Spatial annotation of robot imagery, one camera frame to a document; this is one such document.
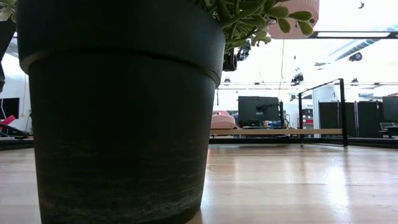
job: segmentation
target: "pink pot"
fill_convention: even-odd
[[[289,12],[295,12],[300,10],[308,10],[312,12],[315,23],[318,22],[319,18],[319,0],[291,0],[284,2],[282,6],[289,8]],[[295,21],[293,19],[287,19],[292,26],[290,33],[285,34],[279,29],[278,24],[272,24],[269,26],[269,33],[273,39],[306,39],[307,36],[301,33],[300,27],[295,28]]]

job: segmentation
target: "computer monitor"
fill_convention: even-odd
[[[239,121],[279,121],[279,101],[276,97],[239,96]]]
[[[383,97],[383,112],[386,121],[398,121],[398,96]]]

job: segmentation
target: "wooden floor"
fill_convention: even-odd
[[[32,149],[0,151],[0,224],[39,224]],[[194,223],[398,223],[398,151],[211,146]]]

